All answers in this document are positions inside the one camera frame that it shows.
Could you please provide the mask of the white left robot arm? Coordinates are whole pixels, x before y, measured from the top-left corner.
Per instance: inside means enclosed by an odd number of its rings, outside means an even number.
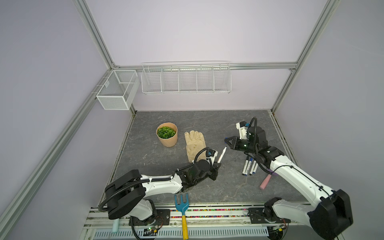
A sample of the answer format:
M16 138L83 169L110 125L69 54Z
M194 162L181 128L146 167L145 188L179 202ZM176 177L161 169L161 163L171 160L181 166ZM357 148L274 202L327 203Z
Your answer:
M132 170L107 185L105 199L98 206L100 212L107 212L110 220L124 216L135 217L147 222L157 217L157 210L151 196L185 193L207 178L216 180L220 162L200 160L195 164L177 169L167 176L146 176L139 170Z

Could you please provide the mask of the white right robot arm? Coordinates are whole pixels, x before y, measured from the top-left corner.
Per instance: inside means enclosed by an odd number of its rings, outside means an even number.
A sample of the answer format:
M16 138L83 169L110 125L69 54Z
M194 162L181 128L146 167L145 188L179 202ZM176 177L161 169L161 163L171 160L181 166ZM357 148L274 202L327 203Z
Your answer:
M240 136L225 138L225 143L244 152L267 174L277 174L300 192L308 205L294 204L275 197L265 202L267 222L288 219L311 227L322 239L334 240L353 224L349 195L317 181L294 164L280 149L270 146L265 131L249 124L237 126Z

